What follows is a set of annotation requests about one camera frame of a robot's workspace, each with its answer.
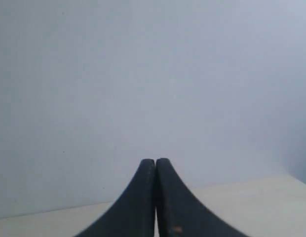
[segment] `beige table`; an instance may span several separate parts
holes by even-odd
[[[306,185],[290,175],[194,189],[213,212],[251,237],[306,237]],[[72,237],[112,203],[0,220],[0,237]]]

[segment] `black rubber pad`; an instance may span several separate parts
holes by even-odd
[[[76,237],[153,237],[154,160],[144,159],[113,206]]]
[[[246,237],[195,198],[168,159],[157,160],[155,178],[161,237]]]

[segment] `white wall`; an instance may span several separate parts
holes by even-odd
[[[159,157],[192,187],[306,167],[306,0],[0,0],[0,217]]]

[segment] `table surface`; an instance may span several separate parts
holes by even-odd
[[[220,218],[250,237],[306,237],[306,185],[290,175],[192,192]],[[0,237],[73,237],[111,205],[1,219]]]

